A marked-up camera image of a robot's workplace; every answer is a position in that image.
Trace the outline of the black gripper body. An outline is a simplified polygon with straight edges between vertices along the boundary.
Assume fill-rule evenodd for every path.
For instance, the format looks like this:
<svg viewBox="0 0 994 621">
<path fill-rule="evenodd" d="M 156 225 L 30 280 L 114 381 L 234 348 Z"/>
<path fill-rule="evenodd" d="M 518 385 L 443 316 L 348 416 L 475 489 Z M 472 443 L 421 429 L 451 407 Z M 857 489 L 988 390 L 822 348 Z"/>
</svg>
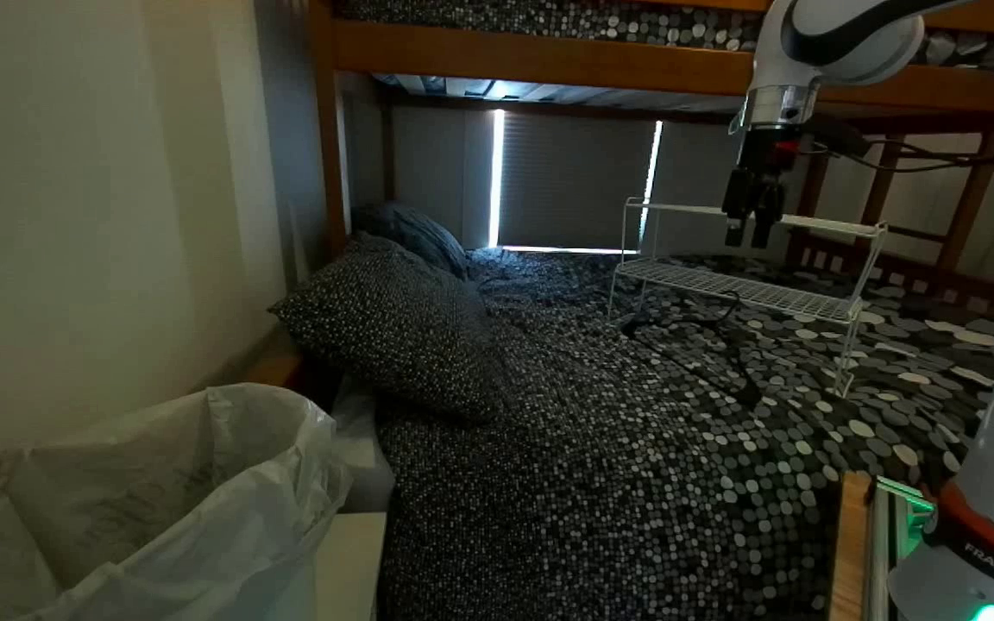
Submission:
<svg viewBox="0 0 994 621">
<path fill-rule="evenodd" d="M 736 169 L 726 190 L 726 214 L 749 216 L 761 194 L 778 187 L 800 155 L 805 134 L 790 130 L 746 130 Z"/>
</svg>

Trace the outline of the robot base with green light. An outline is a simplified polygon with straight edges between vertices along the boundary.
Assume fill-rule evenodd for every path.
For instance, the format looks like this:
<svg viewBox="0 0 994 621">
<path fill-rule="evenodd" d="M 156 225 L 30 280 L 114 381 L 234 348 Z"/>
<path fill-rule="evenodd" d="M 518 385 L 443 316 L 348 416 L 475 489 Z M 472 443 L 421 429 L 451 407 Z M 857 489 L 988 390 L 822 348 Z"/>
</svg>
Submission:
<svg viewBox="0 0 994 621">
<path fill-rule="evenodd" d="M 951 476 L 935 494 L 889 482 L 910 502 L 908 553 L 885 571 L 900 621 L 994 621 L 994 479 Z"/>
</svg>

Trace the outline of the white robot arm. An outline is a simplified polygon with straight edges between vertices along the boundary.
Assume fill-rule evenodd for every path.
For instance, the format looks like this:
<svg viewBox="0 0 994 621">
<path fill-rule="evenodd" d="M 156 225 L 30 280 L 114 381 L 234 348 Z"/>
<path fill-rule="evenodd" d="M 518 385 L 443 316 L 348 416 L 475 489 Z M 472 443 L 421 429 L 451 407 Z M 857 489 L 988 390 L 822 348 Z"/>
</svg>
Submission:
<svg viewBox="0 0 994 621">
<path fill-rule="evenodd" d="M 783 214 L 774 201 L 790 155 L 775 155 L 783 138 L 797 138 L 814 114 L 818 91 L 874 87 L 898 75 L 923 37 L 923 18 L 956 0 L 774 0 L 761 13 L 746 100 L 737 109 L 742 152 L 729 176 L 729 240 L 757 216 L 761 238 Z M 965 453 L 956 489 L 994 524 L 994 398 Z"/>
</svg>

